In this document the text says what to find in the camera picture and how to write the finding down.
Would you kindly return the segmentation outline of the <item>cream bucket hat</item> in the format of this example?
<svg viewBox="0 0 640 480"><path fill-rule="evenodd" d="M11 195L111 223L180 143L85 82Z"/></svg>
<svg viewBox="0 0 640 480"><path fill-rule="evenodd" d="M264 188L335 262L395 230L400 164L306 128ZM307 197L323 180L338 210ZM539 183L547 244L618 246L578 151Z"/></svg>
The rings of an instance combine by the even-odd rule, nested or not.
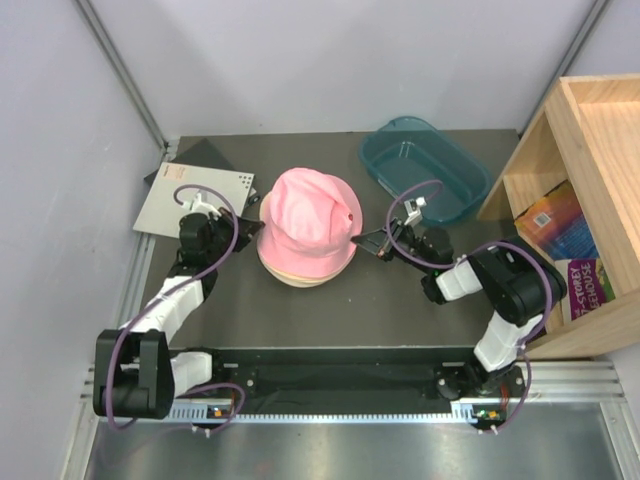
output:
<svg viewBox="0 0 640 480"><path fill-rule="evenodd" d="M308 278L281 272L275 268L272 268L268 264L264 264L264 267L274 278L284 283L285 285L301 289L313 288L325 284L336 278L342 272L342 270L338 270L330 275L321 278Z"/></svg>

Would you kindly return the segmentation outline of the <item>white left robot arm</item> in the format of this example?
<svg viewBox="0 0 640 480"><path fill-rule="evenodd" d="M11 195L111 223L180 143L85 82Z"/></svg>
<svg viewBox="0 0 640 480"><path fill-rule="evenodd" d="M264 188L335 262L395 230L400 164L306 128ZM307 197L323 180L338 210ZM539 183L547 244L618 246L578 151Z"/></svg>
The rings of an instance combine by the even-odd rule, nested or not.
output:
<svg viewBox="0 0 640 480"><path fill-rule="evenodd" d="M187 317L204 304L218 267L244 249L264 228L259 220L217 213L190 213L179 221L179 247L159 292L119 329L96 340L93 408L111 426L118 418L160 420L174 399L199 390L216 396L226 387L225 370L204 350L172 354L169 343Z"/></svg>

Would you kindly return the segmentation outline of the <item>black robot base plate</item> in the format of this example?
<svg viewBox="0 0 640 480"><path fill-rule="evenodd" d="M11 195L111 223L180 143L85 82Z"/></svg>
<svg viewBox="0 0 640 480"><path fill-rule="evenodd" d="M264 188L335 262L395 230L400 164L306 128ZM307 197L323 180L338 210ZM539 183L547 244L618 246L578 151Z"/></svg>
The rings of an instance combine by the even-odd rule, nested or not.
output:
<svg viewBox="0 0 640 480"><path fill-rule="evenodd" d="M245 414L445 413L456 400L497 408L525 391L523 368L480 375L470 347L220 348L193 398L244 403Z"/></svg>

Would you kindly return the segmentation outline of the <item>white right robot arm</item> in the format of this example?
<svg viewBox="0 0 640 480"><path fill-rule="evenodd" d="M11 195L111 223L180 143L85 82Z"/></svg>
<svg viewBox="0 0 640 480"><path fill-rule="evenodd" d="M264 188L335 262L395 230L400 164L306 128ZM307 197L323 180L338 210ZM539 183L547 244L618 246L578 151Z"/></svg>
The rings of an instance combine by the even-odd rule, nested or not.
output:
<svg viewBox="0 0 640 480"><path fill-rule="evenodd" d="M438 305L485 294L493 314L466 372L469 388L481 396L502 385L503 372L515 362L528 336L567 293L558 270L517 236L455 259L445 230L431 227L417 235L395 218L351 242L382 261L399 258L421 270L423 292Z"/></svg>

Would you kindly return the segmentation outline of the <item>pink bucket hat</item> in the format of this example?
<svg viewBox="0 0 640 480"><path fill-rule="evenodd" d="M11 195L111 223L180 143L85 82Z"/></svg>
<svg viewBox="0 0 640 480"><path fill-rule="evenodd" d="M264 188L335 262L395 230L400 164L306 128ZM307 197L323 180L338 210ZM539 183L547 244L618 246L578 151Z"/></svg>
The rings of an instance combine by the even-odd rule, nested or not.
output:
<svg viewBox="0 0 640 480"><path fill-rule="evenodd" d="M355 254L351 238L362 232L359 199L343 179L296 167L283 172L260 206L257 251L281 272L321 278L342 270Z"/></svg>

